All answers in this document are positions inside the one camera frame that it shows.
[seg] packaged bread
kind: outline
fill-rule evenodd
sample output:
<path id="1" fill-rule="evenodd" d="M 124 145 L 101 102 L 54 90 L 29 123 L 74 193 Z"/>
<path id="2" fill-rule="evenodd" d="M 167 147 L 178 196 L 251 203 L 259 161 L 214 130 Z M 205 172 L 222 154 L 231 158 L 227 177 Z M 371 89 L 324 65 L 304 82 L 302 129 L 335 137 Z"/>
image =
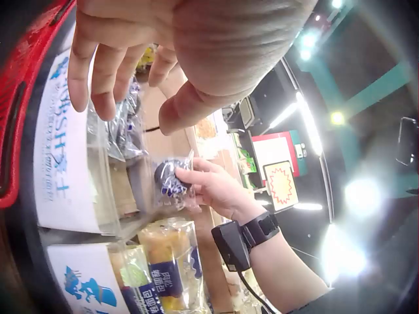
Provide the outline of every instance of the packaged bread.
<path id="1" fill-rule="evenodd" d="M 155 159 L 152 162 L 155 186 L 155 208 L 164 210 L 172 208 L 174 212 L 199 208 L 195 200 L 195 189 L 191 184 L 180 181 L 176 177 L 176 168 L 193 169 L 194 151 L 187 157 L 167 157 L 164 160 Z"/>
<path id="2" fill-rule="evenodd" d="M 207 313 L 194 223 L 159 220 L 141 230 L 138 238 L 165 313 Z"/>
<path id="3" fill-rule="evenodd" d="M 197 137 L 202 139 L 210 139 L 217 135 L 217 130 L 215 128 L 214 122 L 211 121 L 208 117 L 202 119 L 195 126 L 195 132 Z"/>
<path id="4" fill-rule="evenodd" d="M 109 245 L 116 281 L 130 314 L 164 314 L 141 245 Z"/>

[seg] blue logo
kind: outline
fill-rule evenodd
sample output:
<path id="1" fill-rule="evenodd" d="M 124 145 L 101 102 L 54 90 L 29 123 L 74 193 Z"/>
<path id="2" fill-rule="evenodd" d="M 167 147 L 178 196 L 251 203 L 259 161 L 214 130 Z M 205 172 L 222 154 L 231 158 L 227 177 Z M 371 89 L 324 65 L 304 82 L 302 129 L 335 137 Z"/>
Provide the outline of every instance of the blue logo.
<path id="1" fill-rule="evenodd" d="M 191 264 L 192 268 L 195 270 L 195 278 L 201 278 L 202 277 L 202 269 L 201 269 L 201 263 L 199 260 L 199 254 L 198 254 L 198 247 L 195 246 L 191 253 Z"/>
<path id="2" fill-rule="evenodd" d="M 52 158 L 54 158 L 55 161 L 54 168 L 58 172 L 63 173 L 67 171 L 67 155 L 65 153 L 63 153 L 59 158 L 56 158 L 54 155 Z"/>
<path id="3" fill-rule="evenodd" d="M 81 274 L 78 271 L 72 270 L 67 266 L 64 287 L 69 294 L 80 300 L 83 297 L 83 293 L 85 293 L 86 301 L 89 303 L 91 296 L 93 296 L 99 304 L 105 303 L 110 306 L 116 306 L 116 297 L 112 289 L 98 285 L 93 278 L 86 282 L 80 282 L 79 277 L 81 277 Z"/>
<path id="4" fill-rule="evenodd" d="M 63 72 L 67 72 L 68 60 L 69 58 L 65 57 L 64 60 L 57 65 L 57 69 L 49 78 L 50 80 L 58 78 Z"/>

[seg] bright light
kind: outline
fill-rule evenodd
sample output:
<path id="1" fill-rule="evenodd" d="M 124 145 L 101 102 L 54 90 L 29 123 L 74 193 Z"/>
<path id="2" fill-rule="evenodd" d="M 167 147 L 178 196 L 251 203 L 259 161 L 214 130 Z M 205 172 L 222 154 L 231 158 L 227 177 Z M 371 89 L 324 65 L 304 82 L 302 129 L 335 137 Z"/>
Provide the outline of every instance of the bright light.
<path id="1" fill-rule="evenodd" d="M 256 200 L 256 202 L 258 202 L 259 205 L 262 205 L 262 206 L 266 206 L 266 205 L 270 205 L 271 204 L 270 202 L 265 201 L 265 200 Z"/>
<path id="2" fill-rule="evenodd" d="M 276 127 L 278 124 L 280 124 L 282 121 L 284 121 L 286 118 L 288 118 L 294 111 L 298 109 L 297 103 L 292 103 L 288 107 L 285 108 L 284 112 L 281 113 L 275 120 L 272 121 L 272 123 L 269 125 L 269 128 L 272 129 Z"/>
<path id="3" fill-rule="evenodd" d="M 371 179 L 358 179 L 345 188 L 345 199 L 348 208 L 358 216 L 369 216 L 381 205 L 381 191 Z"/>
<path id="4" fill-rule="evenodd" d="M 322 264 L 326 280 L 333 283 L 340 274 L 357 276 L 367 264 L 357 249 L 334 224 L 330 224 L 323 243 Z"/>
<path id="5" fill-rule="evenodd" d="M 332 1 L 332 6 L 336 9 L 340 9 L 340 7 L 342 6 L 342 0 L 333 0 Z"/>
<path id="6" fill-rule="evenodd" d="M 333 124 L 341 125 L 345 123 L 345 118 L 343 117 L 342 112 L 333 112 L 330 118 Z"/>
<path id="7" fill-rule="evenodd" d="M 300 52 L 300 56 L 301 56 L 301 59 L 303 59 L 304 61 L 307 61 L 311 58 L 311 52 L 309 52 L 308 50 L 303 50 Z"/>
<path id="8" fill-rule="evenodd" d="M 294 205 L 294 208 L 305 211 L 321 211 L 323 207 L 320 204 L 297 203 Z"/>
<path id="9" fill-rule="evenodd" d="M 316 43 L 316 36 L 307 34 L 303 36 L 303 45 L 309 48 L 313 48 Z"/>
<path id="10" fill-rule="evenodd" d="M 311 115 L 310 109 L 308 104 L 304 100 L 303 95 L 300 92 L 297 92 L 297 103 L 301 109 L 301 114 L 303 116 L 304 124 L 308 132 L 308 137 L 311 142 L 311 146 L 313 147 L 314 152 L 316 155 L 321 156 L 323 152 L 323 146 L 321 145 L 320 136 L 318 134 L 316 124 L 314 123 L 313 116 Z"/>

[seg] black cable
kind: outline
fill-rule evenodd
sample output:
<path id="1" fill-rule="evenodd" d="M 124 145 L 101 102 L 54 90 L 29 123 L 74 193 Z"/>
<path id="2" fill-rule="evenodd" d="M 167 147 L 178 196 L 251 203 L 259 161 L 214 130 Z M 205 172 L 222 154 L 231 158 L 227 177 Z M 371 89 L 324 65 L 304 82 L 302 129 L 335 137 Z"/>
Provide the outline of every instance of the black cable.
<path id="1" fill-rule="evenodd" d="M 261 297 L 259 297 L 255 291 L 253 291 L 253 289 L 249 286 L 249 284 L 247 283 L 246 279 L 244 279 L 243 274 L 241 273 L 241 271 L 237 272 L 238 276 L 240 277 L 241 281 L 244 283 L 244 285 L 246 286 L 247 290 L 249 290 L 249 292 L 251 294 L 253 294 L 253 296 L 260 302 L 262 303 L 262 305 L 268 310 L 268 312 L 272 313 L 272 314 L 276 314 L 276 312 L 271 309 L 271 307 L 264 301 L 262 300 Z"/>
<path id="2" fill-rule="evenodd" d="M 155 131 L 155 130 L 159 130 L 160 129 L 160 126 L 156 126 L 155 128 L 150 128 L 150 129 L 147 129 L 147 130 L 145 130 L 145 132 L 147 133 L 147 132 L 153 132 L 153 131 Z"/>

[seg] dark blue packaged snack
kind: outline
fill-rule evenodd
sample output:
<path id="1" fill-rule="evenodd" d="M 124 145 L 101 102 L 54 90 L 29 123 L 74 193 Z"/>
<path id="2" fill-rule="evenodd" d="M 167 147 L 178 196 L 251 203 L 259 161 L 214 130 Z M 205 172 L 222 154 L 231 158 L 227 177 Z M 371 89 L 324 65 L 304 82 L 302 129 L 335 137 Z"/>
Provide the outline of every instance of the dark blue packaged snack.
<path id="1" fill-rule="evenodd" d="M 177 167 L 193 169 L 193 155 L 194 152 L 191 151 L 188 157 L 170 157 L 161 162 L 153 162 L 156 207 L 174 206 L 178 211 L 184 207 L 198 207 L 194 188 L 180 181 L 175 174 Z"/>
<path id="2" fill-rule="evenodd" d="M 121 292 L 130 314 L 165 314 L 153 283 L 122 287 Z"/>

